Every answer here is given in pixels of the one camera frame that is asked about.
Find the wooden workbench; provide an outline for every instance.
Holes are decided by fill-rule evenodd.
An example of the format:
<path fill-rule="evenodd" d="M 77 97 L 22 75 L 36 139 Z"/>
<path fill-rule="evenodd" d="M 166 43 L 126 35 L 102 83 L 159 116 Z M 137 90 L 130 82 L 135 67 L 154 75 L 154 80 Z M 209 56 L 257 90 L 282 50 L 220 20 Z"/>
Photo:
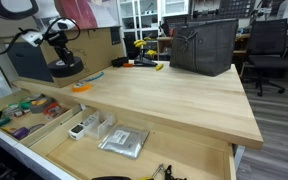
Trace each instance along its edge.
<path fill-rule="evenodd" d="M 163 63 L 160 71 L 107 68 L 90 90 L 81 93 L 73 93 L 71 86 L 59 89 L 24 81 L 14 84 L 185 132 L 261 148 L 263 140 L 234 66 L 217 77 L 208 77 Z"/>
<path fill-rule="evenodd" d="M 263 143 L 235 67 L 208 77 L 162 63 L 160 71 L 109 67 L 91 82 L 91 89 L 80 93 L 73 93 L 71 86 L 14 82 L 22 90 L 0 98 L 0 106 L 18 102 L 27 93 L 43 93 L 69 110 L 25 141 L 0 130 L 0 145 L 45 179 L 114 175 L 136 180 L 152 175 L 164 163 L 172 165 L 175 177 L 235 180 L 232 144 L 259 149 Z M 81 110 L 77 103 L 88 106 Z M 96 109 L 114 113 L 117 124 L 150 131 L 137 159 L 99 149 L 101 139 L 85 136 L 74 141 L 68 136 Z M 33 117 L 13 121 L 18 127 L 34 125 Z M 163 173 L 155 179 L 164 179 Z"/>

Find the plastic container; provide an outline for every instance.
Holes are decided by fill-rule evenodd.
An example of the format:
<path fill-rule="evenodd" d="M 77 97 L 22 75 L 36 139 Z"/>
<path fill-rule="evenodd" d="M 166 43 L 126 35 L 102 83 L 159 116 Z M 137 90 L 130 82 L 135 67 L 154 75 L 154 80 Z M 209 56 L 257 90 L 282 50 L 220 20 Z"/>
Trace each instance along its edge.
<path fill-rule="evenodd" d="M 115 117 L 112 113 L 104 111 L 96 111 L 90 115 L 85 121 L 84 133 L 90 137 L 100 139 L 102 138 L 115 123 Z"/>

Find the drawer compartment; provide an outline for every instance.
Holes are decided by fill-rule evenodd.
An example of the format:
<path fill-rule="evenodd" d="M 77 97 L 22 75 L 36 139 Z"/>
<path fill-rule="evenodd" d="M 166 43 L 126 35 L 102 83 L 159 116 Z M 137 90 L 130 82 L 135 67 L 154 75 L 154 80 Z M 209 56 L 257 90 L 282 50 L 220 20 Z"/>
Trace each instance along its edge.
<path fill-rule="evenodd" d="M 0 109 L 3 107 L 6 107 L 8 104 L 12 104 L 12 103 L 18 103 L 20 100 L 31 96 L 31 94 L 27 91 L 18 91 L 15 92 L 11 95 L 5 96 L 0 98 Z M 26 127 L 26 128 L 30 128 L 34 125 L 37 124 L 45 124 L 43 127 L 41 127 L 40 129 L 37 129 L 36 131 L 32 132 L 31 134 L 29 134 L 28 136 L 26 136 L 25 138 L 21 139 L 21 140 L 17 140 L 15 138 L 13 138 L 12 135 L 10 135 L 9 133 L 3 131 L 2 129 L 0 129 L 0 135 L 1 133 L 3 133 L 3 137 L 1 137 L 1 139 L 13 139 L 15 141 L 15 143 L 21 143 L 27 147 L 29 147 L 30 145 L 32 145 L 33 143 L 35 143 L 37 140 L 39 140 L 40 138 L 42 138 L 43 136 L 45 136 L 47 133 L 51 132 L 52 130 L 54 130 L 56 127 L 58 127 L 60 124 L 66 122 L 67 120 L 69 120 L 70 118 L 72 118 L 75 114 L 77 114 L 80 111 L 80 106 L 77 105 L 77 103 L 61 103 L 60 99 L 55 99 L 64 109 L 65 112 L 60 115 L 59 117 L 48 121 L 45 119 L 44 115 L 42 113 L 39 114 L 33 114 L 31 112 L 20 116 L 20 117 L 12 117 L 12 120 L 2 126 L 2 127 L 8 127 L 8 128 L 21 128 L 21 127 Z"/>
<path fill-rule="evenodd" d="M 135 160 L 99 149 L 103 138 L 96 140 L 84 136 L 78 141 L 71 139 L 68 131 L 93 112 L 95 109 L 92 108 L 79 112 L 30 149 L 77 179 L 114 175 L 136 180 L 151 176 L 161 163 L 165 168 L 172 165 L 173 176 L 178 178 L 236 179 L 231 144 L 200 135 L 185 138 L 188 135 L 185 132 L 183 136 L 172 133 L 172 129 L 154 126 L 142 119 L 132 123 L 117 116 L 117 124 L 150 130 Z M 164 179 L 164 174 L 159 173 L 155 179 Z"/>

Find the clear plastic bag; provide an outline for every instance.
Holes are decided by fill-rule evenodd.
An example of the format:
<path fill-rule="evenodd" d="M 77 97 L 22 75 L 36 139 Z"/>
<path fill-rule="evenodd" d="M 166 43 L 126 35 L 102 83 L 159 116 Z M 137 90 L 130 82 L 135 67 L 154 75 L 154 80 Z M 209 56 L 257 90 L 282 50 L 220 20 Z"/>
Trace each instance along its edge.
<path fill-rule="evenodd" d="M 135 159 L 138 157 L 148 134 L 149 131 L 146 130 L 118 125 L 110 131 L 98 147 Z"/>

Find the cable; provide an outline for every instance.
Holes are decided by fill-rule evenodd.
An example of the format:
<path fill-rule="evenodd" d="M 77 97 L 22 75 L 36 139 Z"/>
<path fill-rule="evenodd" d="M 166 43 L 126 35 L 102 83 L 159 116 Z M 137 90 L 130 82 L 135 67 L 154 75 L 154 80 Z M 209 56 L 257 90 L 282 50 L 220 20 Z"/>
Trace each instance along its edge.
<path fill-rule="evenodd" d="M 256 8 L 260 7 L 260 5 L 261 5 L 262 3 L 263 3 L 263 0 L 261 0 L 261 1 L 258 3 L 258 5 L 257 5 Z"/>
<path fill-rule="evenodd" d="M 146 8 L 143 12 L 142 12 L 142 14 L 144 14 L 144 12 L 145 11 L 147 11 L 150 7 L 152 7 L 154 4 L 153 3 L 151 3 L 149 6 L 148 6 L 148 8 Z"/>
<path fill-rule="evenodd" d="M 72 19 L 69 19 L 69 18 L 58 18 L 58 19 L 56 19 L 53 23 L 51 23 L 51 25 L 47 28 L 46 33 L 44 34 L 41 43 L 44 41 L 45 37 L 48 37 L 49 32 L 50 32 L 51 28 L 55 25 L 55 23 L 58 22 L 58 21 L 61 20 L 61 19 L 64 19 L 64 20 L 65 20 L 65 19 L 68 19 L 68 20 L 71 21 L 71 22 L 77 27 L 77 29 L 78 29 L 78 34 L 77 34 L 77 36 L 74 37 L 74 38 L 72 38 L 72 39 L 68 39 L 68 41 L 75 40 L 75 39 L 77 39 L 77 38 L 80 36 L 80 34 L 81 34 L 81 29 L 80 29 L 80 27 L 76 24 L 76 22 L 74 22 Z M 26 34 L 27 32 L 30 32 L 30 31 L 36 31 L 36 32 L 38 32 L 38 31 L 35 30 L 35 29 L 25 29 L 25 30 L 20 29 L 20 30 L 21 30 L 21 32 L 17 33 L 17 34 L 14 36 L 14 38 L 13 38 L 12 41 L 10 42 L 9 46 L 8 46 L 4 51 L 0 52 L 0 55 L 7 53 L 7 52 L 13 47 L 14 43 L 16 42 L 16 40 L 17 40 L 21 35 Z"/>
<path fill-rule="evenodd" d="M 72 20 L 72 19 L 70 19 L 70 18 L 60 17 L 60 18 L 57 18 L 55 21 L 53 21 L 53 22 L 50 24 L 50 26 L 46 29 L 45 34 L 43 35 L 43 39 L 42 39 L 41 43 L 42 43 L 46 38 L 48 38 L 52 27 L 53 27 L 58 21 L 60 21 L 60 20 L 66 20 L 66 19 L 69 20 L 69 21 L 71 21 L 71 22 L 77 27 L 77 29 L 78 29 L 78 34 L 76 35 L 76 37 L 74 37 L 74 38 L 72 38 L 72 39 L 68 39 L 68 41 L 72 41 L 72 40 L 77 39 L 77 38 L 80 36 L 80 34 L 81 34 L 81 29 L 80 29 L 80 27 L 76 24 L 76 22 L 75 22 L 74 20 Z"/>

